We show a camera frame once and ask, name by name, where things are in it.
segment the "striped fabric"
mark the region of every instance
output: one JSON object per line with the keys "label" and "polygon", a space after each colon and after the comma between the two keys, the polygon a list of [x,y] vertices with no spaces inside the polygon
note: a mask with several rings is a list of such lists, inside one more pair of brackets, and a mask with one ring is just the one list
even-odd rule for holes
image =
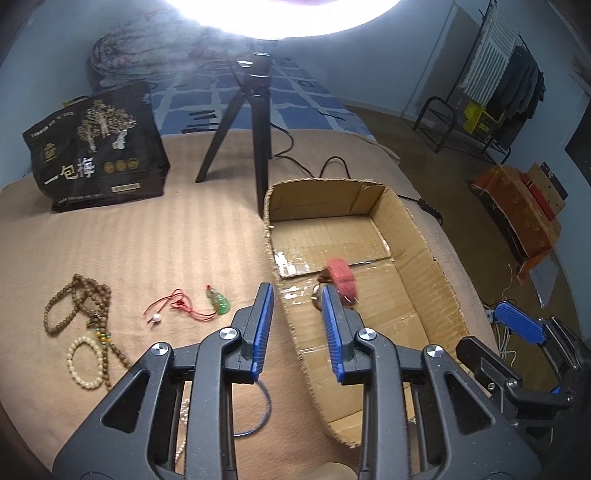
{"label": "striped fabric", "polygon": [[519,32],[493,0],[482,30],[481,43],[466,77],[459,85],[476,103],[485,106],[491,99],[505,73],[518,38]]}

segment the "beige blanket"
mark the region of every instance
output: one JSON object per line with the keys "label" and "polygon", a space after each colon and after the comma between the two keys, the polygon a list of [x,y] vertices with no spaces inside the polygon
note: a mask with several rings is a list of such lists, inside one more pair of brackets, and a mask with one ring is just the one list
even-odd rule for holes
{"label": "beige blanket", "polygon": [[[341,155],[353,178],[374,179],[394,191],[418,198],[395,156],[360,137],[333,131],[296,131],[291,155],[318,174],[324,160]],[[47,301],[74,273],[93,277],[113,291],[109,327],[114,341],[132,361],[153,343],[173,347],[202,340],[230,323],[237,308],[252,303],[258,285],[272,281],[264,250],[262,221],[256,212],[252,140],[249,132],[231,131],[207,181],[194,179],[211,140],[210,134],[167,137],[171,171],[165,195],[124,205],[50,213],[50,202],[32,178],[0,193],[0,312],[5,347],[0,349],[0,401],[31,450],[51,467],[55,455],[106,394],[105,387],[82,390],[70,378],[66,351],[86,333],[82,314],[58,337],[42,326]],[[288,141],[274,132],[274,150]],[[298,178],[288,160],[271,161],[270,179]],[[327,177],[342,177],[335,162]],[[494,346],[472,283],[437,222],[410,203],[409,210],[460,300],[471,333]],[[151,326],[142,312],[148,304],[181,287],[196,307],[206,310],[204,287],[227,295],[232,311],[207,323],[182,312],[163,311]],[[72,308],[64,299],[50,313],[55,325]],[[284,313],[276,309],[265,371],[273,414],[257,435],[237,440],[240,477],[288,478],[327,461],[354,466],[357,452],[328,438],[315,411]],[[112,379],[123,367],[112,354]],[[76,354],[83,378],[96,375],[90,349]],[[264,402],[255,386],[235,390],[238,430],[256,424]]]}

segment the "bed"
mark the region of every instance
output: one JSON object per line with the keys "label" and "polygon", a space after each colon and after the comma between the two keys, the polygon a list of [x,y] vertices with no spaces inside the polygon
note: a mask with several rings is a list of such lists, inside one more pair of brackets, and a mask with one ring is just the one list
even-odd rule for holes
{"label": "bed", "polygon": [[[229,65],[247,60],[254,50],[272,54],[275,48],[275,42],[253,43],[198,27],[176,9],[164,8],[100,38],[89,59],[89,82],[95,93],[129,81],[148,82],[161,135],[216,130],[238,91]],[[357,115],[292,59],[273,57],[271,74],[274,124],[289,130],[346,131],[374,139]],[[248,104],[232,128],[251,128]]]}
{"label": "bed", "polygon": [[[67,369],[68,347],[87,332],[84,317],[76,317],[57,336],[49,336],[43,328],[47,301],[74,273],[112,289],[109,328],[131,361],[157,341],[173,347],[201,341],[226,326],[236,309],[251,304],[260,282],[273,282],[264,226],[256,209],[252,137],[248,131],[230,131],[208,180],[195,185],[198,159],[212,136],[202,132],[164,138],[171,170],[163,197],[52,214],[50,201],[33,178],[0,192],[0,271],[5,279],[0,307],[3,334],[10,340],[10,348],[0,351],[0,401],[29,448],[48,467],[106,394],[104,386],[82,390]],[[313,170],[331,155],[345,155],[353,178],[377,179],[399,194],[417,197],[395,155],[365,137],[305,129],[294,131],[294,137],[293,156],[305,158]],[[278,148],[288,146],[281,132],[273,132],[273,142]],[[326,170],[329,178],[342,174],[338,163]],[[291,162],[276,160],[269,175],[273,184],[300,178],[301,171]],[[476,291],[447,236],[417,205],[406,205],[450,281],[470,333],[494,348]],[[207,309],[206,284],[214,285],[232,303],[227,316],[196,323],[166,310],[160,324],[146,323],[145,307],[177,287],[184,288],[199,309]],[[71,308],[70,299],[58,303],[50,323],[59,322]],[[83,377],[96,368],[90,353],[85,354],[76,358]],[[124,369],[112,355],[111,362],[111,378],[117,381]],[[241,478],[292,478],[327,461],[355,467],[357,451],[324,431],[281,308],[274,315],[261,379],[271,394],[273,413],[261,432],[236,443]],[[255,425],[264,409],[258,389],[240,386],[234,399],[236,428]]]}

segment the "gold emblem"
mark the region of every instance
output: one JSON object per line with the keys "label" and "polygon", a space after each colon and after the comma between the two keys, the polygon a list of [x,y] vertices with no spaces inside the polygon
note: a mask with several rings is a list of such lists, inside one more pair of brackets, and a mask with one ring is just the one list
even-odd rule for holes
{"label": "gold emblem", "polygon": [[56,146],[53,143],[48,143],[43,149],[45,161],[51,161],[56,157]]}

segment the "cardboard box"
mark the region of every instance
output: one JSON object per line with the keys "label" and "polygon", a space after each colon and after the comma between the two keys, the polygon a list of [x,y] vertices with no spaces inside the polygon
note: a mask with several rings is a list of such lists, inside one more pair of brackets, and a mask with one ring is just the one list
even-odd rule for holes
{"label": "cardboard box", "polygon": [[548,174],[543,171],[543,169],[537,164],[534,163],[531,168],[528,170],[527,174],[529,175],[531,181],[538,187],[541,194],[543,195],[544,199],[554,212],[554,216],[558,215],[558,213],[564,208],[566,205],[566,192],[562,193],[559,189],[563,192],[564,189],[558,179],[556,179],[552,173],[550,173],[551,177],[554,177],[558,185],[560,186],[557,189],[556,185],[552,182],[552,180],[548,177]]}
{"label": "cardboard box", "polygon": [[[437,343],[455,356],[469,335],[456,295],[408,210],[384,185],[357,180],[288,180],[265,198],[265,243],[308,387],[328,431],[361,443],[362,387],[332,373],[321,313],[310,294],[330,258],[352,266],[355,310],[399,345]],[[414,417],[405,388],[408,418]]]}

